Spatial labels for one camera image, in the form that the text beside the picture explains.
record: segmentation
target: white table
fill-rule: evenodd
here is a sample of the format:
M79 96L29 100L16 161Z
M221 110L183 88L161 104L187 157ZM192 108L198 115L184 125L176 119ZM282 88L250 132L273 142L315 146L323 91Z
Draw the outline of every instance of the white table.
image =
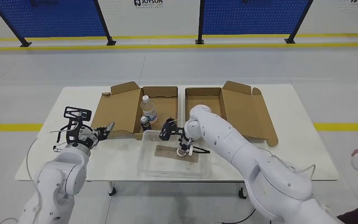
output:
M270 148L271 152L300 169L316 164L313 180L337 180L338 172L293 86L286 84L253 86L262 91L279 138L279 144ZM193 86L178 87L178 118L185 117L186 87ZM68 123L68 119L63 117L65 107L74 106L92 110L93 118L101 93L109 91L110 87L66 87L62 90L38 134L37 141L31 148L29 169L32 176L43 163L54 159L57 155L52 150L57 133L49 132L58 130ZM111 181L243 181L241 174L215 153L209 156L211 175L206 179L138 175L136 167L140 145L141 141L135 139L111 139L100 142L92 150L89 158L86 180L109 181L110 184ZM30 180L25 160L16 173L15 179Z

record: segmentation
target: table leg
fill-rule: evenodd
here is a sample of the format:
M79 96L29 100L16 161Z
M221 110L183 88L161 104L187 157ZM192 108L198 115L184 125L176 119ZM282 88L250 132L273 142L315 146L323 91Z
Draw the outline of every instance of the table leg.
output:
M114 182L108 181L108 194L109 196L113 196L117 193L116 189L114 188Z

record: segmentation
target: transparent plastic bin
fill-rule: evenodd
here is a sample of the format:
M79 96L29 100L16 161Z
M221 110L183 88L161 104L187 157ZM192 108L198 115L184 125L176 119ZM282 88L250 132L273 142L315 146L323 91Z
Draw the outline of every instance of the transparent plastic bin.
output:
M159 134L159 130L146 130L143 133L137 164L139 174L173 178L204 178L210 172L211 166L208 158L210 154L199 154L198 162L154 156L157 145L179 148L180 136L172 135L169 141L163 141L159 138ZM192 145L208 149L202 139L194 141Z

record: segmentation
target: clear plastic container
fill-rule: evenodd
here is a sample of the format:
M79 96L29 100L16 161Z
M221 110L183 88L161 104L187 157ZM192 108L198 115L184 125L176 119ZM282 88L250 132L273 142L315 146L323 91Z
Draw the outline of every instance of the clear plastic container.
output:
M153 124L157 121L157 111L154 102L150 100L147 95L144 95L142 99L143 101L140 103L140 107L143 110L143 114L149 119L149 122Z
M159 138L160 131L146 130L143 133L142 147L138 160L139 174L152 176L170 176L173 178L205 178L211 171L210 154L199 154L198 162L176 160L154 156L157 145L179 147L180 136L171 136L169 141ZM208 149L202 139L195 141L193 146Z

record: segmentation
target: small bottle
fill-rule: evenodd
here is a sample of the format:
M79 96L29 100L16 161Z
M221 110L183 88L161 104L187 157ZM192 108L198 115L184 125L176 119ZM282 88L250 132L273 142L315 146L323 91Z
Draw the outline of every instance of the small bottle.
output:
M152 127L150 126L149 119L146 116L142 116L140 118L140 125L142 126L143 131L152 130Z
M149 96L143 96L143 102L140 103L140 107L143 110L144 116L149 119L149 122L152 124L157 121L157 112L154 107L154 103L149 99Z

